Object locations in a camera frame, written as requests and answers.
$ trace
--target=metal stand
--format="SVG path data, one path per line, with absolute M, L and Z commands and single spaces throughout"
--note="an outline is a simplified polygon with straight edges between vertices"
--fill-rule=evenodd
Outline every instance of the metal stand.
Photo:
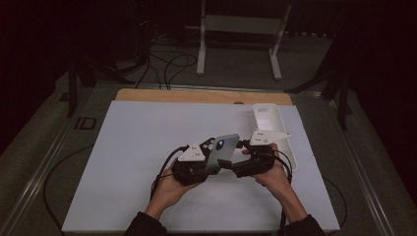
M 96 79 L 94 72 L 105 74 L 108 78 L 124 85 L 133 85 L 134 82 L 128 81 L 119 76 L 117 73 L 111 71 L 107 67 L 97 63 L 88 56 L 73 56 L 68 65 L 68 82 L 69 82 L 69 110 L 68 117 L 71 117 L 77 108 L 77 75 L 84 86 L 94 87 Z
M 202 18 L 200 27 L 200 51 L 197 62 L 197 75 L 202 76 L 205 72 L 206 64 L 206 31 L 232 31 L 232 32 L 250 32 L 276 35 L 276 42 L 273 48 L 269 49 L 269 59 L 272 66 L 273 78 L 277 81 L 282 79 L 279 70 L 276 52 L 284 35 L 286 22 L 291 11 L 291 6 L 285 8 L 282 19 L 267 18 L 248 18 L 234 16 L 220 16 L 206 14 L 206 0 L 202 0 Z
M 339 92 L 339 103 L 337 110 L 337 120 L 343 130 L 346 128 L 346 111 L 347 111 L 347 95 L 349 92 L 349 77 L 341 69 L 330 71 L 322 76 L 315 76 L 307 83 L 292 89 L 286 89 L 284 92 L 298 93 L 304 89 L 308 89 L 320 82 L 328 81 L 322 91 L 321 97 L 324 100 L 332 100 Z

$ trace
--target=gray device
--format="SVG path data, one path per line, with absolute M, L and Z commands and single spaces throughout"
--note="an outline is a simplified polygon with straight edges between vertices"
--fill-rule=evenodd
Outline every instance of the gray device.
M 237 134 L 217 137 L 212 143 L 206 170 L 209 170 L 211 174 L 217 174 L 220 171 L 217 161 L 219 159 L 231 160 L 239 139 L 240 137 Z

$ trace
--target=white table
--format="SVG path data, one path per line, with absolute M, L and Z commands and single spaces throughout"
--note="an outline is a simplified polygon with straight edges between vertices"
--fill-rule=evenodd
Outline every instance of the white table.
M 328 192 L 295 106 L 281 106 L 297 158 L 293 187 L 324 230 L 339 229 Z M 237 133 L 250 138 L 251 105 L 113 101 L 62 230 L 124 231 L 149 201 L 150 184 L 180 146 Z M 170 232 L 271 232 L 281 207 L 254 179 L 228 170 L 210 176 L 169 208 Z

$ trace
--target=hand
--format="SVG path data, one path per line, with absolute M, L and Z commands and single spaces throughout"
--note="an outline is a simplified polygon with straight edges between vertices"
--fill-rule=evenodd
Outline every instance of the hand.
M 273 150 L 276 150 L 275 155 L 278 156 L 278 147 L 276 144 L 269 145 Z M 281 203 L 282 208 L 290 223 L 299 221 L 307 217 L 307 212 L 304 210 L 300 200 L 295 194 L 288 182 L 284 168 L 279 161 L 275 161 L 273 168 L 269 171 L 252 176 L 256 181 L 267 187 L 272 195 Z
M 183 195 L 189 190 L 197 187 L 199 184 L 183 186 L 178 181 L 175 180 L 172 176 L 172 166 L 176 159 L 172 162 L 171 166 L 163 171 L 159 184 L 156 188 L 156 191 L 153 194 L 152 199 L 150 200 L 145 213 L 149 216 L 155 218 L 156 220 L 160 219 L 162 213 L 168 208 L 176 203 L 178 203 Z
M 270 144 L 269 146 L 274 150 L 274 154 L 279 156 L 277 145 Z M 245 149 L 242 151 L 242 153 L 249 154 L 249 151 Z M 283 188 L 289 184 L 284 168 L 282 164 L 277 160 L 274 162 L 272 169 L 252 177 L 254 177 L 259 184 L 267 187 L 270 191 L 276 188 Z

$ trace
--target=white 3d printed part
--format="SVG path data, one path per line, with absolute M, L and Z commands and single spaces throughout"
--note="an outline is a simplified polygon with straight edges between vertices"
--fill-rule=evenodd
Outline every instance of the white 3d printed part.
M 291 162 L 292 171 L 297 169 L 297 161 L 292 152 L 288 134 L 282 123 L 279 107 L 271 103 L 257 103 L 253 106 L 256 124 L 251 139 L 252 146 L 276 143 Z M 281 159 L 289 166 L 288 160 L 280 154 Z
M 178 157 L 179 161 L 203 161 L 205 159 L 206 158 L 203 155 L 202 149 L 197 143 L 188 147 L 188 149 L 186 149 L 184 153 Z

